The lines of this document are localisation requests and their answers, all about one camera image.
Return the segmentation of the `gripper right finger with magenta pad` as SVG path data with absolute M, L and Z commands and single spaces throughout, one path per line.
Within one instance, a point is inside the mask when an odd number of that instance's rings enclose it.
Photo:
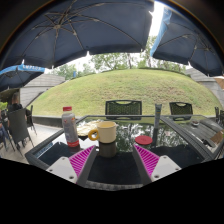
M 181 167 L 167 155 L 158 156 L 137 144 L 133 145 L 132 154 L 143 185 L 155 182 L 181 170 Z

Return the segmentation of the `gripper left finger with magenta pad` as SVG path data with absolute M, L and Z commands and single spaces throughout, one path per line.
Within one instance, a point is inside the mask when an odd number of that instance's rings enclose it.
M 60 157 L 47 171 L 84 187 L 96 155 L 96 146 L 92 145 L 70 157 Z

